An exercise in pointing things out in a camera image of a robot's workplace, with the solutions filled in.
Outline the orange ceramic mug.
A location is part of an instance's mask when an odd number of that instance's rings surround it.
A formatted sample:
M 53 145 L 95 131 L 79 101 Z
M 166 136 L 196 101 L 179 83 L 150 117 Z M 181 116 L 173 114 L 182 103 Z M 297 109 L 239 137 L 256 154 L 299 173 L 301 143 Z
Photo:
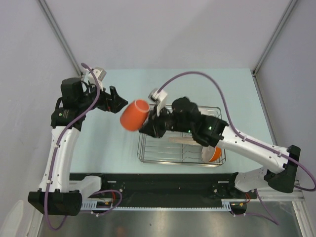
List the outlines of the orange ceramic mug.
M 144 99 L 132 101 L 120 117 L 122 127 L 127 131 L 137 131 L 145 123 L 150 111 L 150 105 Z

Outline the beige pink floral plate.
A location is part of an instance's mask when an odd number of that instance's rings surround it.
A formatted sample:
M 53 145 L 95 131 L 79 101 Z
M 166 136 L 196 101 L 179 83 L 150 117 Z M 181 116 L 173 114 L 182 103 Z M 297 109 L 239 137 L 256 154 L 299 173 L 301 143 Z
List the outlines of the beige pink floral plate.
M 191 137 L 170 137 L 170 138 L 168 138 L 168 141 L 170 143 L 199 146 L 199 143 L 194 141 L 193 138 L 191 138 Z

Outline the orange and white bowl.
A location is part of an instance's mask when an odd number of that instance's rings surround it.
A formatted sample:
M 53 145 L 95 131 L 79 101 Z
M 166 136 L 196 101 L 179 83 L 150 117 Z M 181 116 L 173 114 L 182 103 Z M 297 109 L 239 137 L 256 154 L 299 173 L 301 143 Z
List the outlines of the orange and white bowl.
M 214 162 L 222 155 L 222 150 L 219 147 L 203 147 L 201 151 L 201 159 L 204 163 Z

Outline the white ceramic plate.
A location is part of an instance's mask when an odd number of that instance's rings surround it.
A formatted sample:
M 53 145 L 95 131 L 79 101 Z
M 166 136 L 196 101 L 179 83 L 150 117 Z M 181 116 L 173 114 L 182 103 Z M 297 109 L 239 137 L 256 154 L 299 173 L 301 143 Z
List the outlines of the white ceramic plate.
M 212 112 L 209 111 L 208 109 L 205 109 L 205 108 L 198 108 L 198 110 L 200 111 L 200 113 L 201 113 L 202 115 L 212 116 Z

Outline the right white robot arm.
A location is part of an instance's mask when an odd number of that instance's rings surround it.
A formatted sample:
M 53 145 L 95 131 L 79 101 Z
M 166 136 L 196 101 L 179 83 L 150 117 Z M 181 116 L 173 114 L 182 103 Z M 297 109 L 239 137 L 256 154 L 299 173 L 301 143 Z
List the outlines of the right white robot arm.
M 300 156 L 300 148 L 294 145 L 277 147 L 247 136 L 232 124 L 208 115 L 187 97 L 175 100 L 170 109 L 155 105 L 139 129 L 140 133 L 153 138 L 161 138 L 167 131 L 189 133 L 199 145 L 229 150 L 262 165 L 262 168 L 234 175 L 234 182 L 228 185 L 228 193 L 233 198 L 264 187 L 282 193 L 294 190 Z

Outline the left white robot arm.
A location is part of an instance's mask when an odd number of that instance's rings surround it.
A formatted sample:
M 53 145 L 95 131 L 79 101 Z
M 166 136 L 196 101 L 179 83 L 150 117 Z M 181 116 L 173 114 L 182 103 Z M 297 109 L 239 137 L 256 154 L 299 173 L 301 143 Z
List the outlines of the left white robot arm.
M 76 216 L 82 202 L 96 194 L 108 194 L 109 185 L 99 176 L 86 176 L 81 181 L 70 181 L 70 168 L 76 142 L 88 108 L 118 113 L 127 104 L 114 86 L 110 91 L 79 78 L 61 83 L 62 96 L 58 98 L 51 115 L 51 147 L 44 176 L 37 191 L 29 192 L 28 202 L 43 215 Z

